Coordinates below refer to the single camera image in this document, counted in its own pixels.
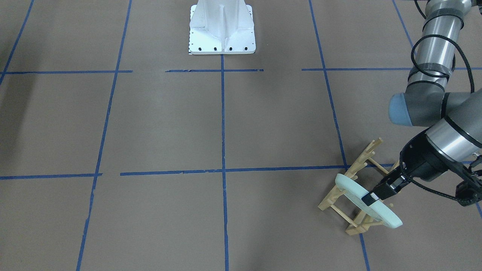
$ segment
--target floor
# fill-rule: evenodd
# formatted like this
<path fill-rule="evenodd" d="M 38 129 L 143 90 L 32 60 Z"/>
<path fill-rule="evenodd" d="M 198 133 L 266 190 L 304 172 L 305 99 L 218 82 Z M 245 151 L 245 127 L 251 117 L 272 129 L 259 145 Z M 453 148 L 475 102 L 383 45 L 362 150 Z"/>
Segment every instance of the floor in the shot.
<path fill-rule="evenodd" d="M 481 270 L 479 205 L 408 186 L 389 200 L 403 226 L 355 236 L 317 208 L 372 139 L 390 167 L 421 130 L 387 114 L 412 1 L 248 0 L 256 53 L 226 56 L 188 55 L 195 3 L 0 2 L 0 270 Z M 480 29 L 474 8 L 477 88 Z M 468 91 L 457 59 L 447 89 Z"/>

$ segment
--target black tape band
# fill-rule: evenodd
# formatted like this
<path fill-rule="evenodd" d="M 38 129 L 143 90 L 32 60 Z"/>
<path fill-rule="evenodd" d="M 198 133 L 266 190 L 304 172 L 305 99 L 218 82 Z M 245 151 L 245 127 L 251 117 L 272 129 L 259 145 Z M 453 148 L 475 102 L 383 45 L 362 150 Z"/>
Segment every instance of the black tape band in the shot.
<path fill-rule="evenodd" d="M 435 12 L 432 12 L 430 13 L 430 15 L 427 16 L 422 31 L 425 29 L 425 26 L 428 24 L 428 22 L 440 16 L 455 16 L 459 18 L 460 22 L 462 23 L 462 27 L 460 29 L 464 28 L 464 13 L 458 9 L 444 8 L 436 10 Z"/>
<path fill-rule="evenodd" d="M 438 63 L 422 63 L 422 64 L 418 64 L 418 67 L 421 69 L 421 70 L 424 70 L 424 71 L 427 71 L 427 70 L 431 70 L 431 71 L 436 71 L 436 72 L 439 72 L 441 74 L 445 74 L 447 75 L 447 81 L 449 80 L 449 77 L 450 75 L 452 74 L 450 69 L 447 68 L 446 66 L 444 65 L 441 65 L 441 64 L 438 64 Z M 410 73 L 408 75 L 408 79 L 410 79 L 410 77 L 416 73 L 418 73 L 419 70 L 416 68 L 416 67 L 413 67 L 411 70 L 410 70 Z"/>
<path fill-rule="evenodd" d="M 415 82 L 413 82 L 413 83 L 408 84 L 408 85 L 407 85 L 407 88 L 408 88 L 409 86 L 411 86 L 411 85 L 420 84 L 420 83 L 427 83 L 427 84 L 436 85 L 436 86 L 440 87 L 443 92 L 445 92 L 445 88 L 444 88 L 441 84 L 436 83 L 436 82 L 433 82 L 433 81 L 415 81 Z"/>
<path fill-rule="evenodd" d="M 364 195 L 361 200 L 363 201 L 364 204 L 367 206 L 372 205 L 373 203 L 376 202 L 376 200 L 370 195 L 370 192 L 368 194 Z"/>
<path fill-rule="evenodd" d="M 471 135 L 467 134 L 460 126 L 457 125 L 449 116 L 443 118 L 454 130 L 457 131 L 461 136 L 463 136 L 468 142 L 474 144 L 478 148 L 482 149 L 482 143 L 475 140 Z"/>
<path fill-rule="evenodd" d="M 450 92 L 447 92 L 443 95 L 442 108 L 440 109 L 441 119 L 445 118 L 445 115 L 447 113 L 447 101 L 449 100 L 449 95 L 450 95 Z"/>

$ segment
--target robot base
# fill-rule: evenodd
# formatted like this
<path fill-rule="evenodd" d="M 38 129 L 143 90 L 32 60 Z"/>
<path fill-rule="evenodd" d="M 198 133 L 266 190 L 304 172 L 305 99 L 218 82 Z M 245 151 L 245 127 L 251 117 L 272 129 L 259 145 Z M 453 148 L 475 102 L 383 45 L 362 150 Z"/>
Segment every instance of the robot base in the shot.
<path fill-rule="evenodd" d="M 191 7 L 190 54 L 253 54 L 253 8 L 244 0 L 199 0 Z"/>

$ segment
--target blue tape line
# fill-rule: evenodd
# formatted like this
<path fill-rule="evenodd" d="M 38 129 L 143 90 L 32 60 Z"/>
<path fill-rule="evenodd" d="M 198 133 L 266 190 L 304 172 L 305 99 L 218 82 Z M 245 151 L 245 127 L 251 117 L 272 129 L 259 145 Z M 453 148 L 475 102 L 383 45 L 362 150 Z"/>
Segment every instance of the blue tape line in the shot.
<path fill-rule="evenodd" d="M 479 215 L 481 216 L 482 218 L 482 209 L 481 209 L 481 206 L 479 203 L 475 203 L 475 205 L 477 206 L 477 210 L 479 210 Z"/>
<path fill-rule="evenodd" d="M 380 164 L 382 167 L 392 167 L 392 163 Z M 226 168 L 225 172 L 250 172 L 250 171 L 282 171 L 282 170 L 314 170 L 314 169 L 342 169 L 344 165 L 319 165 L 319 166 L 282 166 L 282 167 L 246 167 L 246 168 Z M 219 173 L 223 169 L 196 169 L 196 170 L 167 170 L 167 171 L 141 171 L 141 172 L 122 172 L 121 176 L 140 176 L 140 175 L 170 175 L 170 174 L 198 174 L 198 173 Z"/>
<path fill-rule="evenodd" d="M 228 246 L 228 197 L 226 193 L 226 130 L 225 130 L 225 100 L 224 100 L 224 55 L 221 55 L 221 141 L 222 141 L 222 173 L 223 173 L 223 212 L 224 212 L 224 265 L 229 271 L 229 246 Z"/>
<path fill-rule="evenodd" d="M 129 6 L 127 7 L 127 15 L 125 17 L 125 23 L 124 23 L 124 31 L 122 33 L 122 39 L 120 41 L 119 55 L 117 57 L 116 70 L 115 70 L 115 73 L 114 73 L 114 81 L 112 82 L 112 88 L 110 90 L 109 105 L 107 107 L 106 121 L 104 123 L 104 129 L 103 129 L 103 132 L 102 132 L 102 139 L 100 141 L 99 156 L 97 158 L 97 165 L 95 166 L 95 176 L 94 176 L 94 180 L 92 182 L 92 190 L 91 190 L 91 196 L 90 196 L 90 202 L 89 202 L 89 215 L 87 216 L 87 219 L 85 220 L 84 232 L 83 232 L 83 235 L 82 235 L 82 242 L 80 244 L 79 258 L 77 260 L 76 271 L 80 271 L 80 265 L 82 264 L 82 256 L 83 256 L 84 248 L 85 248 L 85 240 L 87 238 L 87 230 L 89 229 L 89 221 L 90 221 L 90 217 L 91 217 L 91 213 L 92 213 L 92 205 L 94 203 L 94 190 L 95 190 L 95 186 L 97 185 L 97 177 L 98 177 L 98 173 L 99 173 L 99 169 L 100 169 L 100 162 L 102 160 L 102 151 L 104 150 L 104 142 L 106 140 L 107 126 L 108 126 L 109 116 L 110 116 L 110 108 L 112 106 L 112 98 L 114 96 L 114 90 L 116 88 L 117 75 L 119 73 L 119 66 L 121 65 L 122 50 L 124 48 L 124 40 L 125 40 L 125 34 L 127 32 L 127 24 L 129 23 L 129 15 L 131 13 L 131 6 L 132 6 L 132 0 L 129 0 Z"/>
<path fill-rule="evenodd" d="M 114 70 L 52 70 L 52 71 L 7 71 L 5 74 L 78 74 L 78 73 L 115 73 Z M 120 70 L 118 73 L 132 73 L 132 70 Z"/>
<path fill-rule="evenodd" d="M 252 68 L 252 69 L 170 69 L 165 72 L 258 72 L 265 71 L 262 68 Z"/>
<path fill-rule="evenodd" d="M 334 71 L 334 70 L 411 70 L 411 68 L 303 68 L 302 71 Z"/>
<path fill-rule="evenodd" d="M 343 165 L 348 170 L 347 160 L 345 157 L 345 150 L 343 149 L 343 141 L 341 140 L 340 128 L 338 126 L 338 120 L 336 118 L 335 104 L 333 103 L 333 97 L 330 88 L 330 82 L 328 81 L 328 73 L 326 72 L 325 59 L 323 57 L 323 50 L 321 49 L 320 36 L 318 35 L 318 27 L 316 26 L 315 13 L 313 12 L 313 4 L 309 1 L 309 9 L 311 11 L 311 19 L 313 20 L 313 27 L 315 28 L 316 41 L 318 43 L 318 50 L 320 51 L 321 65 L 323 66 L 323 73 L 325 75 L 326 89 L 328 90 L 328 97 L 330 98 L 330 105 L 333 112 L 333 120 L 335 121 L 336 133 L 338 134 L 338 141 L 340 144 L 341 157 L 343 159 Z"/>
<path fill-rule="evenodd" d="M 455 68 L 455 69 L 461 69 L 461 70 L 467 70 L 466 67 L 459 67 L 459 68 Z M 482 67 L 474 67 L 474 68 L 470 68 L 471 70 L 482 70 Z"/>
<path fill-rule="evenodd" d="M 363 234 L 360 233 L 360 243 L 362 244 L 363 258 L 365 259 L 366 271 L 370 271 L 370 263 L 368 262 L 368 255 L 366 254 L 365 240 L 363 239 Z"/>
<path fill-rule="evenodd" d="M 414 46 L 412 39 L 410 38 L 410 35 L 408 34 L 407 27 L 405 27 L 405 23 L 403 22 L 402 15 L 400 14 L 400 11 L 398 10 L 397 3 L 395 3 L 395 0 L 392 0 L 393 6 L 395 7 L 395 10 L 397 11 L 398 17 L 400 18 L 400 22 L 402 23 L 403 30 L 405 31 L 405 35 L 407 35 L 408 42 L 410 43 L 410 46 Z"/>
<path fill-rule="evenodd" d="M 196 169 L 196 170 L 169 170 L 169 171 L 145 171 L 145 172 L 122 172 L 121 176 L 139 175 L 170 175 L 170 174 L 196 174 L 196 173 L 216 173 L 222 169 Z"/>
<path fill-rule="evenodd" d="M 53 179 L 53 178 L 94 177 L 94 176 L 95 176 L 95 173 L 55 174 L 55 175 L 21 175 L 21 176 L 0 176 L 0 180 Z"/>
<path fill-rule="evenodd" d="M 3 82 L 3 79 L 5 78 L 5 73 L 8 70 L 8 66 L 10 65 L 10 62 L 12 61 L 13 54 L 15 53 L 15 49 L 17 48 L 18 41 L 20 40 L 20 37 L 22 36 L 22 33 L 24 32 L 25 24 L 27 23 L 28 17 L 30 16 L 30 12 L 32 11 L 32 6 L 33 6 L 34 0 L 30 1 L 30 5 L 27 10 L 27 14 L 25 15 L 24 22 L 22 24 L 22 27 L 20 28 L 20 32 L 18 32 L 17 39 L 15 40 L 15 43 L 13 44 L 13 48 L 10 51 L 10 55 L 8 56 L 7 63 L 5 64 L 5 67 L 3 68 L 3 73 L 0 76 L 0 85 Z"/>
<path fill-rule="evenodd" d="M 225 69 L 224 72 L 258 72 L 265 71 L 262 68 L 248 68 L 248 69 Z"/>
<path fill-rule="evenodd" d="M 226 169 L 226 172 L 311 170 L 311 169 L 337 169 L 337 168 L 345 168 L 345 166 L 343 166 L 343 165 L 325 165 L 325 166 L 284 166 L 284 167 L 229 168 L 229 169 Z"/>
<path fill-rule="evenodd" d="M 165 72 L 221 72 L 220 69 L 170 69 Z"/>

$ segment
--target light blue plate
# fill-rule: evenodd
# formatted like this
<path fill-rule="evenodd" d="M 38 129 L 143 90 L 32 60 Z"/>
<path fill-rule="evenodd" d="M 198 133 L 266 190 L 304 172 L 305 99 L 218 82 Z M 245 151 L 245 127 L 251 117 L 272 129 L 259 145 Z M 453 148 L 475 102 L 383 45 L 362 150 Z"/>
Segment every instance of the light blue plate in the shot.
<path fill-rule="evenodd" d="M 362 201 L 362 197 L 365 196 L 368 191 L 354 180 L 343 174 L 338 174 L 336 175 L 335 183 L 340 190 L 345 191 L 345 196 L 351 200 L 351 202 L 366 212 L 369 216 L 373 217 L 376 221 L 383 221 L 383 225 L 392 229 L 398 228 L 403 224 L 400 218 L 398 218 L 398 216 L 380 200 L 367 206 Z"/>

